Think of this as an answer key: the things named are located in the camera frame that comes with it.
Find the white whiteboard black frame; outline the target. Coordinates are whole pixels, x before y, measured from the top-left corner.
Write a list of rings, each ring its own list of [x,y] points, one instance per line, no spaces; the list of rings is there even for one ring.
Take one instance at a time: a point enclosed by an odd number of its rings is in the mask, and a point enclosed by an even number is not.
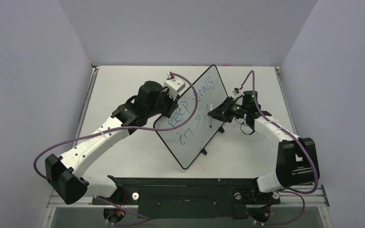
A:
[[[208,67],[178,100],[178,108],[169,118],[155,120],[153,127],[158,136],[177,160],[188,169],[204,150],[223,122],[210,118],[208,113],[228,97],[215,65]]]

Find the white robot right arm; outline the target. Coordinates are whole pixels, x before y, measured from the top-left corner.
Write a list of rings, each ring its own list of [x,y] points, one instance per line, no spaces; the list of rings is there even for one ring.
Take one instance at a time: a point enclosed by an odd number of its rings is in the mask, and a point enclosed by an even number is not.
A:
[[[268,111],[262,111],[257,91],[245,91],[238,98],[227,97],[208,115],[224,123],[243,119],[255,133],[259,133],[277,149],[275,170],[257,178],[257,185],[249,190],[250,199],[261,203],[269,192],[290,189],[294,185],[319,180],[317,150],[311,138],[302,138],[285,129]]]

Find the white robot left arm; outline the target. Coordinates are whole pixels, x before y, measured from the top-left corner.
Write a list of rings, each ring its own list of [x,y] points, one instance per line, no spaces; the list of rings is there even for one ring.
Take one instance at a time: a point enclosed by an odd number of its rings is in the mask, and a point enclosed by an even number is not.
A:
[[[55,192],[67,204],[73,204],[85,194],[104,196],[110,204],[122,200],[123,191],[107,178],[94,179],[85,175],[87,169],[120,140],[133,134],[149,118],[161,114],[169,117],[178,108],[178,93],[185,82],[168,79],[164,84],[146,81],[138,93],[114,110],[93,133],[94,137],[76,145],[59,156],[45,159],[46,178]]]

